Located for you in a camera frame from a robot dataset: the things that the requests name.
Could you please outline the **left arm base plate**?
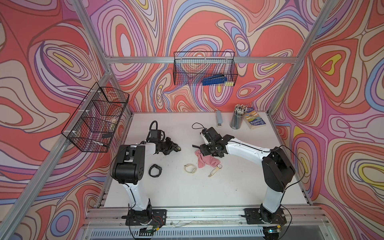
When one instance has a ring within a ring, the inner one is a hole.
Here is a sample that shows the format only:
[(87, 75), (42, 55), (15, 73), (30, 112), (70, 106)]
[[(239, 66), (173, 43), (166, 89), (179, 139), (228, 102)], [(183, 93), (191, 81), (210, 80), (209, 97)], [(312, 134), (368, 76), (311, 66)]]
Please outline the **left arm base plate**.
[(129, 210), (126, 216), (122, 216), (125, 219), (126, 226), (156, 226), (160, 227), (166, 224), (167, 210), (166, 209), (154, 209), (145, 211)]

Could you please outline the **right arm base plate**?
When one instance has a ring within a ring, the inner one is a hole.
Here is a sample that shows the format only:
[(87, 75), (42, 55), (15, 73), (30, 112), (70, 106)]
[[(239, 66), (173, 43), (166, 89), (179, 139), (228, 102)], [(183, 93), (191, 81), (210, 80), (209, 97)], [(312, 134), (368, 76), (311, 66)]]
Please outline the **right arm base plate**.
[(260, 208), (246, 208), (241, 217), (245, 218), (248, 225), (285, 225), (287, 219), (284, 211), (278, 208), (275, 213)]

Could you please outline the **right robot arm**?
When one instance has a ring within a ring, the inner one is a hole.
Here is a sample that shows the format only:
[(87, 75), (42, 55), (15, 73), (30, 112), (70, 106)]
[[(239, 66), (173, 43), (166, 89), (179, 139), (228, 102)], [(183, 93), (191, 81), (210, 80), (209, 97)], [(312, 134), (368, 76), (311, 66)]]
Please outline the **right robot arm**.
[(289, 157), (281, 147), (256, 147), (231, 135), (221, 136), (213, 127), (203, 128), (201, 137), (205, 142), (200, 145), (203, 156), (222, 158), (225, 154), (234, 155), (260, 166), (267, 184), (261, 212), (274, 214), (280, 209), (288, 184), (296, 174)]

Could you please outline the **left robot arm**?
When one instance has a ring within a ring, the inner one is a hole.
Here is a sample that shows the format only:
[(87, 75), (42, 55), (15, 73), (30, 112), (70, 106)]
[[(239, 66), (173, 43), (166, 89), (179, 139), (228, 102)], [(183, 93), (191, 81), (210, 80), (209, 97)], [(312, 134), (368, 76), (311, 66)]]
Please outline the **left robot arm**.
[(121, 145), (110, 169), (111, 177), (123, 185), (129, 194), (130, 208), (134, 211), (147, 211), (151, 208), (149, 197), (139, 189), (139, 181), (145, 173), (147, 156), (159, 153), (165, 156), (180, 152), (181, 147), (174, 143), (165, 132), (158, 129), (158, 122), (152, 121), (147, 138), (139, 144)]

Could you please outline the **small black looped watch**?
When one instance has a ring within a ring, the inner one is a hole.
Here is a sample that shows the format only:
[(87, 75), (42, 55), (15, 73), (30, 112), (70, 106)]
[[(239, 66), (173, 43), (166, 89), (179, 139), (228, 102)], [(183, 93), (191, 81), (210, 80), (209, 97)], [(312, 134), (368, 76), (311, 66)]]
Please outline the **small black looped watch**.
[(152, 177), (152, 178), (158, 178), (158, 177), (161, 176), (162, 171), (163, 171), (163, 168), (162, 168), (162, 167), (160, 167), (160, 166), (157, 165), (157, 164), (153, 164), (153, 165), (149, 168), (149, 176)]

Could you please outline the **beige strap yellow dial watch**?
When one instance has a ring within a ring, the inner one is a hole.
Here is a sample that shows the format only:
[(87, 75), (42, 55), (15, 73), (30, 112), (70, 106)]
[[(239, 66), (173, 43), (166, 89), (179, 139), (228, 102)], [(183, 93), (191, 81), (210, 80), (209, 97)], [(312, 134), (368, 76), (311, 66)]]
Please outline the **beige strap yellow dial watch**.
[(222, 169), (222, 165), (221, 164), (218, 164), (214, 167), (214, 169), (210, 172), (209, 174), (209, 178), (211, 178), (216, 172), (218, 172), (219, 170)]

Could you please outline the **pink cloth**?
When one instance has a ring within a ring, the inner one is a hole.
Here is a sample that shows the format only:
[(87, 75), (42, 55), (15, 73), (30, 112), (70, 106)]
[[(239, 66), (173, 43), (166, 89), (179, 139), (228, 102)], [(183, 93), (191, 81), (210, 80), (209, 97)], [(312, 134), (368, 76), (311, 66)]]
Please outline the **pink cloth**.
[(198, 168), (203, 168), (206, 165), (215, 168), (221, 163), (219, 159), (214, 158), (211, 155), (203, 156), (200, 150), (196, 150), (195, 155), (198, 158)]

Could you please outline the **beige looped watch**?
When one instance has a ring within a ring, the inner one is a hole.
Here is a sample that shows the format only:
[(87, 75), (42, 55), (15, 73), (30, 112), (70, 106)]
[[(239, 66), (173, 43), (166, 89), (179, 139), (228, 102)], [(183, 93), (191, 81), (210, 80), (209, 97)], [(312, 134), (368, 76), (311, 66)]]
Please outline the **beige looped watch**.
[(188, 174), (194, 174), (196, 173), (198, 167), (193, 164), (186, 164), (184, 165), (184, 171)]

